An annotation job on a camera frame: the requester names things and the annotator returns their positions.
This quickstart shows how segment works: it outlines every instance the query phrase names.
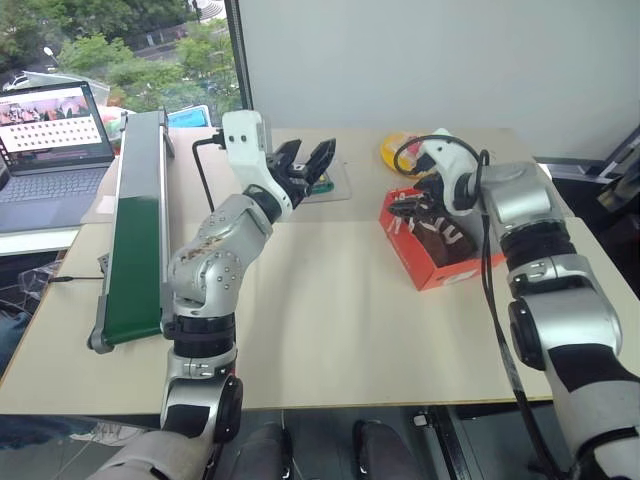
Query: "laptop keyboard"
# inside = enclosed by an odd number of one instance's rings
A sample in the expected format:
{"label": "laptop keyboard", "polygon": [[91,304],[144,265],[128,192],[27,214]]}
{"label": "laptop keyboard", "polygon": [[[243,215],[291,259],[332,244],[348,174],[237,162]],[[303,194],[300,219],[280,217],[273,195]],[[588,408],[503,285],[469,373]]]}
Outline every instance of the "laptop keyboard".
{"label": "laptop keyboard", "polygon": [[27,200],[76,197],[95,193],[105,173],[104,168],[13,177],[0,190],[0,204]]}

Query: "white table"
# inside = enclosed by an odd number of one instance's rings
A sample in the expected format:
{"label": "white table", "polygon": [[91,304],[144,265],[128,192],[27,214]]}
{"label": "white table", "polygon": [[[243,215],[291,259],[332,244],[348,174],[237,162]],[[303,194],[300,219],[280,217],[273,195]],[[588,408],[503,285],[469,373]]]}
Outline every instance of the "white table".
{"label": "white table", "polygon": [[[203,136],[197,133],[173,135],[178,151],[169,175],[174,246],[190,239],[207,213],[187,154],[193,137]],[[517,150],[508,131],[473,134],[459,133],[477,146],[481,138],[493,140],[490,147],[498,157],[504,145]],[[277,224],[250,267],[236,312],[244,407],[513,401],[480,280],[417,292],[376,221],[386,188],[407,183],[375,153],[383,133],[287,131],[275,137],[300,136],[312,147],[331,135],[338,138],[338,159],[347,162],[354,195],[345,202],[305,205],[293,221]],[[207,155],[205,149],[203,158],[210,158],[205,170],[214,179],[218,203],[237,185],[228,178],[223,154],[211,148]],[[637,374],[640,303],[584,223],[568,218],[567,227],[618,311],[625,334],[621,361]],[[98,274],[95,258],[108,250],[109,232],[108,223],[84,226],[60,274]],[[504,265],[494,273],[505,329],[506,273]],[[156,336],[106,355],[88,350],[99,291],[100,282],[89,280],[49,288],[0,383],[0,413],[159,411],[170,342]],[[518,368],[531,398],[549,398],[540,372]]]}

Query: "white wall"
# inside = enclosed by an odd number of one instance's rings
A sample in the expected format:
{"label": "white wall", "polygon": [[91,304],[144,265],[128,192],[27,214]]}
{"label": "white wall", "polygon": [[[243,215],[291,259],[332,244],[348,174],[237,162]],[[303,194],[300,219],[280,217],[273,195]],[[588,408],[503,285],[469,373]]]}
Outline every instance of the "white wall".
{"label": "white wall", "polygon": [[638,0],[242,0],[276,127],[512,127],[604,158],[640,121]]}

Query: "laptop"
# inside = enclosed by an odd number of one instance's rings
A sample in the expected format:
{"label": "laptop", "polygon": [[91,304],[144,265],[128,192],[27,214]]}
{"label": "laptop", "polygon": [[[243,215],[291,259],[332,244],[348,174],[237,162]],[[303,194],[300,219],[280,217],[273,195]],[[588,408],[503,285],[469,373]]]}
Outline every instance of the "laptop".
{"label": "laptop", "polygon": [[0,233],[79,225],[114,158],[89,84],[1,93],[0,157]]}

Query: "window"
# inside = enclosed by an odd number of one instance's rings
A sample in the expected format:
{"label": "window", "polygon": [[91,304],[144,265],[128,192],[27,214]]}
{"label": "window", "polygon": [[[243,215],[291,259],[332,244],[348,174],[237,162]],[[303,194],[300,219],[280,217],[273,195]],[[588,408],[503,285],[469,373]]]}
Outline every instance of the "window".
{"label": "window", "polygon": [[221,0],[0,0],[3,90],[86,79],[135,112],[242,108]]}

